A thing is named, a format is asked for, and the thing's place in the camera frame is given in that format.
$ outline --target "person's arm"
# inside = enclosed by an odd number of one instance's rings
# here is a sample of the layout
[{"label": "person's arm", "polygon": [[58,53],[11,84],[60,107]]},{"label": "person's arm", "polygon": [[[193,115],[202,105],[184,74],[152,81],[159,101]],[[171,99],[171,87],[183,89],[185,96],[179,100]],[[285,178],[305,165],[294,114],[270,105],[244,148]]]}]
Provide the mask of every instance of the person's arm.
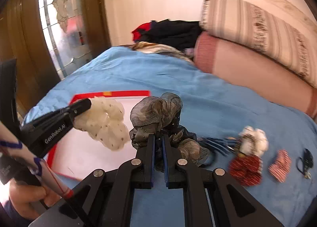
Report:
[{"label": "person's arm", "polygon": [[50,207],[59,199],[60,196],[47,187],[18,185],[15,180],[11,180],[10,200],[5,204],[4,209],[16,227],[27,227],[39,217],[31,202],[44,200],[44,203]]}]

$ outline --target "white scrunchie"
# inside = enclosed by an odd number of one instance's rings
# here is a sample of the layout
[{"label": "white scrunchie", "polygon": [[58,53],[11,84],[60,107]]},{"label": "white scrunchie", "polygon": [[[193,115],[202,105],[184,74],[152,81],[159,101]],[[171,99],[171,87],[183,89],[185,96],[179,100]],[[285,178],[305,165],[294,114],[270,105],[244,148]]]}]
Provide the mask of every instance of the white scrunchie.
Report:
[{"label": "white scrunchie", "polygon": [[119,150],[130,140],[123,123],[124,107],[121,103],[105,98],[90,98],[91,108],[75,117],[74,128],[87,131],[110,150]]}]

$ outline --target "blue bedsheet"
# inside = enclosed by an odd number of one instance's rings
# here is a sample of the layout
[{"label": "blue bedsheet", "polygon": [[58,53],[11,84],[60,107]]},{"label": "blue bedsheet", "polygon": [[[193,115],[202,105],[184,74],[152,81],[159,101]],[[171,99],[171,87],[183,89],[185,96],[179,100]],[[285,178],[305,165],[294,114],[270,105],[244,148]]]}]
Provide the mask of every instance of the blue bedsheet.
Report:
[{"label": "blue bedsheet", "polygon": [[[317,195],[317,167],[307,180],[297,171],[295,160],[304,148],[317,158],[316,124],[296,109],[270,103],[181,59],[113,47],[58,83],[30,110],[26,121],[67,106],[74,94],[138,89],[150,90],[154,96],[179,95],[180,124],[199,136],[237,136],[246,125],[264,130],[269,149],[263,156],[263,180],[247,190],[285,226],[298,224]],[[278,149],[286,149],[292,159],[285,183],[277,182],[267,170]],[[229,160],[219,155],[211,168],[227,169]],[[152,190],[135,192],[131,226],[184,226],[182,191],[166,189],[163,174],[156,172]]]}]

